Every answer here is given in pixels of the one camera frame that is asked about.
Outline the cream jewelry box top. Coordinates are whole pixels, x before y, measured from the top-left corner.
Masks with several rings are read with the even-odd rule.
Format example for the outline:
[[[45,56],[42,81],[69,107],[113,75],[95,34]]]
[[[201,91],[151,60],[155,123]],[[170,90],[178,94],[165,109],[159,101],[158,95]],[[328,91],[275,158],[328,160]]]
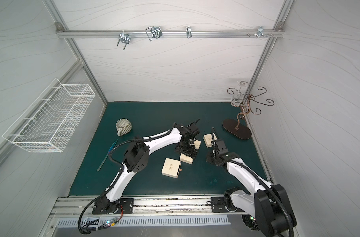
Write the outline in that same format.
[[[204,139],[204,142],[205,142],[205,145],[206,145],[207,148],[212,147],[211,134],[205,134],[205,135],[203,136],[203,139]]]

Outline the cream jewelry box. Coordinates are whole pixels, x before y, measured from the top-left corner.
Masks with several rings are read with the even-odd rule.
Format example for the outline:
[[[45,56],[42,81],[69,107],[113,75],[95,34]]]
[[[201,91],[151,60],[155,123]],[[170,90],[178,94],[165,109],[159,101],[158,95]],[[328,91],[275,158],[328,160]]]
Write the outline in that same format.
[[[211,134],[205,134],[205,135],[203,136],[203,139],[204,139],[204,142],[205,142],[205,145],[206,145],[207,148],[212,147]]]
[[[202,143],[201,141],[195,140],[194,143],[193,143],[193,145],[195,146],[195,149],[199,149],[200,146],[201,146],[201,143]]]
[[[161,174],[171,178],[178,178],[181,170],[181,161],[166,158]]]
[[[180,155],[180,161],[183,162],[183,163],[186,163],[186,164],[193,164],[193,158],[192,157],[189,157],[189,156],[186,156],[185,154],[181,154]]]

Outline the cream jewelry box front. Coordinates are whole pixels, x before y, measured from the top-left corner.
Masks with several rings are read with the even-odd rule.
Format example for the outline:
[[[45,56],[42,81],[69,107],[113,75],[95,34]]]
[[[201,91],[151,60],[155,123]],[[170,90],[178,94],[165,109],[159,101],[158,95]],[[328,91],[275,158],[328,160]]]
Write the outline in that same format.
[[[171,178],[178,178],[181,170],[181,161],[166,158],[161,174]]]

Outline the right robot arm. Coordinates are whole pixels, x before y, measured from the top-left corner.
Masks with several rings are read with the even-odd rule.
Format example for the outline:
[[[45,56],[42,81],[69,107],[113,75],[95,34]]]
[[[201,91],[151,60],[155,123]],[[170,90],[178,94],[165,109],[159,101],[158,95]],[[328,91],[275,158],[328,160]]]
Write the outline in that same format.
[[[245,225],[266,237],[281,237],[284,232],[293,237],[297,222],[283,186],[261,178],[236,153],[229,152],[224,141],[217,137],[215,128],[211,128],[211,137],[213,151],[208,153],[210,162],[223,167],[246,188],[225,191],[225,209],[229,212],[244,211],[242,219]]]

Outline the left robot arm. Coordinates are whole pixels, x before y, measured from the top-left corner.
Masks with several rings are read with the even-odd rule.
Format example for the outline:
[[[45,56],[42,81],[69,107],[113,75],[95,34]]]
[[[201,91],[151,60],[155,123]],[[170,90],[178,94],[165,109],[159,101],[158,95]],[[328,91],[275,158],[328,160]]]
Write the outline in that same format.
[[[185,126],[174,123],[172,128],[149,137],[135,137],[114,147],[108,158],[120,165],[120,170],[111,185],[105,190],[106,201],[116,202],[122,197],[123,191],[132,177],[142,171],[148,164],[149,156],[166,146],[176,144],[175,151],[191,158],[196,158],[199,146],[196,146],[196,136],[200,133],[197,127],[198,119]],[[122,163],[113,159],[112,154],[120,146],[129,143]]]

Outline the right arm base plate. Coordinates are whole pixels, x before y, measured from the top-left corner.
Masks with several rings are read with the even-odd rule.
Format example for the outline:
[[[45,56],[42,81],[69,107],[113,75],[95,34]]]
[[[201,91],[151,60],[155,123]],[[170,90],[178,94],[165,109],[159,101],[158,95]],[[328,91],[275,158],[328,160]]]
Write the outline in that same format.
[[[236,208],[230,204],[227,204],[224,197],[211,197],[210,200],[206,202],[206,204],[211,207],[212,213],[244,212],[244,210],[240,208]]]

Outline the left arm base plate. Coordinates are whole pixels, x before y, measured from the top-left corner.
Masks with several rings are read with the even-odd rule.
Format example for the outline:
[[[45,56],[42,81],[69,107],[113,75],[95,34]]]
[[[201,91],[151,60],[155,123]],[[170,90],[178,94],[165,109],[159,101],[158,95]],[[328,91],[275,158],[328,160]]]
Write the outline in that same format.
[[[110,202],[107,197],[102,197],[96,200],[94,204],[93,215],[132,214],[134,199],[121,198],[120,200]]]

